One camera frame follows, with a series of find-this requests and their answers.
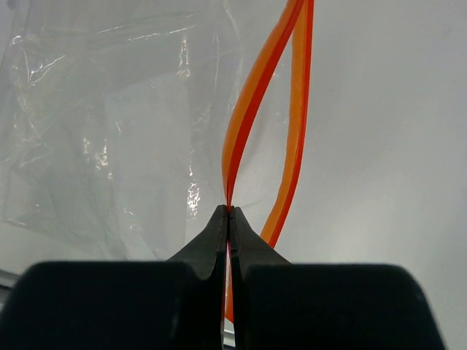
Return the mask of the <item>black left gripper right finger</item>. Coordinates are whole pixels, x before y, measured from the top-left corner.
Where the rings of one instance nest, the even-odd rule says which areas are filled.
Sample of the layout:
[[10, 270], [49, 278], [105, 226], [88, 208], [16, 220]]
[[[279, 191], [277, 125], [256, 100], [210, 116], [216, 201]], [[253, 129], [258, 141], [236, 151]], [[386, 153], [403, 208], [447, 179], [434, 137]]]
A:
[[230, 217], [238, 349], [443, 349], [422, 288], [388, 264], [293, 264]]

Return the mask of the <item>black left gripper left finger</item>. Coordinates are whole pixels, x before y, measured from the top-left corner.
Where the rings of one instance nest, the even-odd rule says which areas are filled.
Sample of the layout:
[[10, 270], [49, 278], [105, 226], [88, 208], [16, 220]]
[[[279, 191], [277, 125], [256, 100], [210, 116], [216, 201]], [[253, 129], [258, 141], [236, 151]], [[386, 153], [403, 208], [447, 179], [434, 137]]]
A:
[[3, 349], [221, 349], [228, 215], [165, 261], [31, 266], [1, 311]]

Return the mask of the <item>clear zip bag orange zipper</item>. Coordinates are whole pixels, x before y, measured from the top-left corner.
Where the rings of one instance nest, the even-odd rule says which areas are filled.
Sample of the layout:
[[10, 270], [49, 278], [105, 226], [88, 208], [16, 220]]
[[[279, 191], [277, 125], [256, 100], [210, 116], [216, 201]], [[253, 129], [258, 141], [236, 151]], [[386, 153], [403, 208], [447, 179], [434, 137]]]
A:
[[10, 1], [1, 294], [48, 260], [162, 260], [245, 169], [275, 246], [303, 163], [313, 1]]

